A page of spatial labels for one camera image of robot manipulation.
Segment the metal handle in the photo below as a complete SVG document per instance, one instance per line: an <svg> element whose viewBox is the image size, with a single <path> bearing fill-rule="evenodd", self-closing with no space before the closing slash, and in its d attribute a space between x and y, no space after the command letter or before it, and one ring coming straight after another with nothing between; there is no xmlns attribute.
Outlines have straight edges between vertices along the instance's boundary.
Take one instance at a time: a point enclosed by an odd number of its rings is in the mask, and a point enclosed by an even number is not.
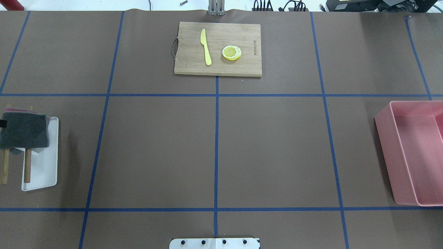
<svg viewBox="0 0 443 249"><path fill-rule="evenodd" d="M177 54L177 52L174 54L174 44L175 44L175 41L178 41L179 40L179 37L177 36L175 39L174 39L174 41L172 42L172 49L171 49L171 53L172 53L172 55L174 56L174 60L175 60L175 55Z"/></svg>

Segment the lemon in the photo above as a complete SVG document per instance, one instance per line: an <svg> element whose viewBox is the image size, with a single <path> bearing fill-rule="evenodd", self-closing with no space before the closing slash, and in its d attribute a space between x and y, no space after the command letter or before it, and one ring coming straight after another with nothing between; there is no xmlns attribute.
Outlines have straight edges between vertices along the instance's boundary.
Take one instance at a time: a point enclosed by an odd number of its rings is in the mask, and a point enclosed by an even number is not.
<svg viewBox="0 0 443 249"><path fill-rule="evenodd" d="M230 61L236 61L240 59L241 49L237 46L226 46L222 51L223 57Z"/></svg>

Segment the wooden cutting board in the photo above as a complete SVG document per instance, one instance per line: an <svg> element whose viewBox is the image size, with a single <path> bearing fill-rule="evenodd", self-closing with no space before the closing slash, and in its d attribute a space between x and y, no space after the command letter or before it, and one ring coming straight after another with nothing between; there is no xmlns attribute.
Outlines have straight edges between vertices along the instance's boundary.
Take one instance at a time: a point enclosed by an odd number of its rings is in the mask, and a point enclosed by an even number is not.
<svg viewBox="0 0 443 249"><path fill-rule="evenodd" d="M200 43L202 29L212 65L205 64ZM241 57L229 61L222 55L228 45L241 49ZM261 77L261 29L259 24L180 22L175 74Z"/></svg>

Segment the wooden stick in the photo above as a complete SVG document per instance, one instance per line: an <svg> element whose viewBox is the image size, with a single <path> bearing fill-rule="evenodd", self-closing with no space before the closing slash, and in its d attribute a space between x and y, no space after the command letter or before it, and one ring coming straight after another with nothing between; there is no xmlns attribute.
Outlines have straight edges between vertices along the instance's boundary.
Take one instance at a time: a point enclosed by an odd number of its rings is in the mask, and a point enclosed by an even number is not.
<svg viewBox="0 0 443 249"><path fill-rule="evenodd" d="M29 106L29 109L32 111L34 107L32 105ZM24 183L31 182L31 155L32 148L25 148L25 170L24 170Z"/></svg>
<svg viewBox="0 0 443 249"><path fill-rule="evenodd" d="M9 148L3 149L2 165L0 185L6 185L8 183Z"/></svg>

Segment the pink plastic container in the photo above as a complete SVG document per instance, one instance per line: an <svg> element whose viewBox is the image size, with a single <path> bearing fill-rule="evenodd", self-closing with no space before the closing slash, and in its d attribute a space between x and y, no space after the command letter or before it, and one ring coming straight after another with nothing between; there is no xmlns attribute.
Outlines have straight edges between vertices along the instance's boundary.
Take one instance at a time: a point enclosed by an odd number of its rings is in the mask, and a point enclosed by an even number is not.
<svg viewBox="0 0 443 249"><path fill-rule="evenodd" d="M395 202L443 206L443 101L392 101L375 122Z"/></svg>

